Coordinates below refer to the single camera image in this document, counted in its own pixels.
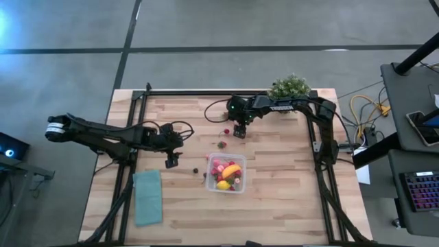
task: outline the wooden table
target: wooden table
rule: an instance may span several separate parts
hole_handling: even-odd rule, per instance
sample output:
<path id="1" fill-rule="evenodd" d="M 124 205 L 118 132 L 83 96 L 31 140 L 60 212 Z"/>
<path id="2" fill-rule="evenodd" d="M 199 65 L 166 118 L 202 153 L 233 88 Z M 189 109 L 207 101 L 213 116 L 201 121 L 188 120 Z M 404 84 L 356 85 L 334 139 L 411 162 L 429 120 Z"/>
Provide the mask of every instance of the wooden table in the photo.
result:
<path id="1" fill-rule="evenodd" d="M 318 93 L 337 103 L 334 89 L 318 89 Z M 131 94 L 132 90 L 115 91 L 107 124 L 126 125 Z M 242 245 L 246 240 L 273 245 L 327 244 L 305 116 L 271 113 L 263 119 L 255 119 L 248 126 L 244 140 L 231 135 L 219 138 L 223 129 L 233 129 L 233 123 L 210 123 L 203 111 L 211 102 L 224 98 L 148 96 L 145 120 L 160 125 L 187 121 L 195 134 L 179 149 L 184 154 L 180 156 L 179 166 L 172 169 L 165 169 L 165 154 L 140 151 L 137 172 L 149 169 L 161 172 L 163 223 L 134 225 L 133 192 L 125 244 Z M 216 104 L 209 109 L 208 117 L 217 117 L 224 111 L 224 102 Z M 187 127 L 176 124 L 175 129 L 181 131 Z M 334 133 L 338 141 L 345 141 L 345 132 L 337 118 L 334 118 Z M 228 144 L 223 150 L 217 148 L 220 140 Z M 206 171 L 205 156 L 212 152 L 242 154 L 247 158 L 243 194 L 214 193 L 205 189 L 202 175 Z M 339 157 L 349 158 L 343 154 Z M 107 156 L 101 156 L 96 169 L 109 162 Z M 198 168 L 200 173 L 194 174 L 193 168 Z M 372 239 L 353 165 L 338 162 L 334 169 L 343 210 L 361 233 Z M 89 237 L 107 214 L 116 174 L 117 165 L 112 165 L 94 177 L 80 240 Z M 115 239 L 119 232 L 118 219 Z M 338 236 L 333 211 L 331 219 Z"/>

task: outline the rgb keyboard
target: rgb keyboard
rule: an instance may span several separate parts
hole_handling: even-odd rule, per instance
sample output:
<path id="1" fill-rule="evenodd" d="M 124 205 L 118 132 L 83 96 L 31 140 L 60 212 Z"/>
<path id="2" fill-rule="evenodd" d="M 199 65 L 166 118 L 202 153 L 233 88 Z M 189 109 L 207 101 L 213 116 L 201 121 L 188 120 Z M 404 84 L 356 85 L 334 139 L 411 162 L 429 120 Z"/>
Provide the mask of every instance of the rgb keyboard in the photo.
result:
<path id="1" fill-rule="evenodd" d="M 439 172 L 401 174 L 414 212 L 439 210 Z"/>

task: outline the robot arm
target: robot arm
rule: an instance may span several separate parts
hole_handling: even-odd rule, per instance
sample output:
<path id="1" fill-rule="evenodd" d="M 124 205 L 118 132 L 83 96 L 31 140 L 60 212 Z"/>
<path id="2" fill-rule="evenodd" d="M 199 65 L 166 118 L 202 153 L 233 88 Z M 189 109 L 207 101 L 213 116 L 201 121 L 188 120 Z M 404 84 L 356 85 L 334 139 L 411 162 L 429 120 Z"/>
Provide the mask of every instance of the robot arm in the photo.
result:
<path id="1" fill-rule="evenodd" d="M 314 114 L 309 103 L 316 105 Z M 298 110 L 305 114 L 320 129 L 322 143 L 318 152 L 318 162 L 322 164 L 335 164 L 338 155 L 338 144 L 333 138 L 333 117 L 336 105 L 327 99 L 306 95 L 298 98 L 287 97 L 272 100 L 266 95 L 255 95 L 247 100 L 233 95 L 227 101 L 228 119 L 236 121 L 233 135 L 241 139 L 246 137 L 246 126 L 254 118 L 263 118 L 273 111 Z"/>
<path id="2" fill-rule="evenodd" d="M 183 146 L 183 138 L 180 133 L 174 132 L 172 123 L 159 126 L 158 133 L 157 129 L 142 125 L 119 128 L 87 121 L 69 113 L 49 117 L 48 122 L 45 136 L 49 141 L 74 141 L 94 152 L 105 152 L 120 162 L 129 160 L 133 150 L 139 149 L 167 153 L 166 168 L 172 168 L 178 165 L 181 154 L 174 153 L 174 149 Z"/>

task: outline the clear plastic box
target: clear plastic box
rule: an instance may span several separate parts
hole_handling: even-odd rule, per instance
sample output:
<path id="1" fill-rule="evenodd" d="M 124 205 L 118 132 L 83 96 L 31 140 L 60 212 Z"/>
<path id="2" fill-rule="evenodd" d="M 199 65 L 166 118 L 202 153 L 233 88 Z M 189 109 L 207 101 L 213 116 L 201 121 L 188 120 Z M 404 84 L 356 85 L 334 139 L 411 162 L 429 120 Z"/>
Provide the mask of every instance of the clear plastic box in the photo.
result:
<path id="1" fill-rule="evenodd" d="M 220 160 L 221 162 L 230 162 L 233 161 L 241 167 L 241 182 L 238 185 L 233 186 L 235 188 L 234 191 L 231 190 L 222 190 L 217 189 L 217 181 L 215 181 L 215 177 L 212 175 L 211 171 L 214 167 L 213 161 L 215 159 Z M 214 192 L 222 192 L 222 193 L 243 193 L 246 190 L 246 163 L 247 159 L 238 154 L 222 154 L 222 153 L 212 153 L 209 155 L 209 161 L 207 163 L 207 175 L 206 175 L 206 189 Z"/>

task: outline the desk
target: desk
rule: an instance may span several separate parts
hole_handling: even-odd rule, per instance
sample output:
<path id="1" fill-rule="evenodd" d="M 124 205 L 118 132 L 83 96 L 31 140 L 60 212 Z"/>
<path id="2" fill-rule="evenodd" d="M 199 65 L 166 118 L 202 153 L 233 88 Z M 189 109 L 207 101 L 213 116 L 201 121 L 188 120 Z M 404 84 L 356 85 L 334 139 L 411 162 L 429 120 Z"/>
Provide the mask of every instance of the desk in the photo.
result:
<path id="1" fill-rule="evenodd" d="M 402 218 L 400 217 L 401 224 L 411 234 L 439 237 L 439 231 L 436 228 L 439 224 L 439 211 L 413 212 L 410 199 L 399 179 L 399 174 L 406 172 L 438 170 L 438 155 L 390 150 L 388 157 L 401 207 L 399 212 L 402 215 Z"/>
<path id="2" fill-rule="evenodd" d="M 334 89 L 319 89 L 318 93 L 337 101 Z M 132 90 L 115 91 L 107 124 L 125 126 L 131 95 Z M 232 129 L 233 124 L 209 123 L 204 119 L 203 111 L 210 103 L 224 98 L 184 96 L 184 92 L 179 96 L 147 97 L 145 120 L 158 124 L 187 121 L 195 134 L 180 148 L 183 152 L 180 164 L 172 169 L 165 169 L 165 154 L 139 152 L 137 172 L 148 169 L 161 172 L 163 223 L 137 228 L 132 201 L 125 244 L 242 245 L 247 240 L 271 245 L 327 244 L 305 116 L 302 113 L 271 113 L 256 119 L 247 128 L 244 140 L 233 136 L 219 138 L 218 134 L 224 128 Z M 209 109 L 208 116 L 219 116 L 224 111 L 225 102 L 216 104 Z M 175 125 L 175 129 L 181 131 L 186 127 Z M 334 133 L 339 141 L 345 140 L 344 130 L 336 118 Z M 227 142 L 225 149 L 217 148 L 219 140 Z M 246 156 L 247 179 L 243 194 L 213 193 L 204 188 L 205 155 L 211 152 Z M 107 156 L 99 157 L 96 169 L 109 162 Z M 198 168 L 200 173 L 194 174 L 193 168 Z M 372 239 L 354 167 L 339 162 L 334 169 L 342 208 L 361 233 Z M 89 237 L 107 214 L 116 173 L 117 165 L 114 165 L 94 177 L 80 240 Z M 336 232 L 333 211 L 331 218 Z M 119 220 L 120 215 L 116 219 L 114 238 L 119 232 Z"/>
<path id="3" fill-rule="evenodd" d="M 434 94 L 439 94 L 439 75 L 428 68 L 413 67 L 406 76 L 401 76 L 391 64 L 381 65 L 381 74 L 392 107 L 396 132 L 355 155 L 356 168 L 386 155 L 391 149 L 439 154 L 439 145 L 424 145 L 406 117 L 406 114 L 417 110 L 428 114 L 437 109 Z"/>

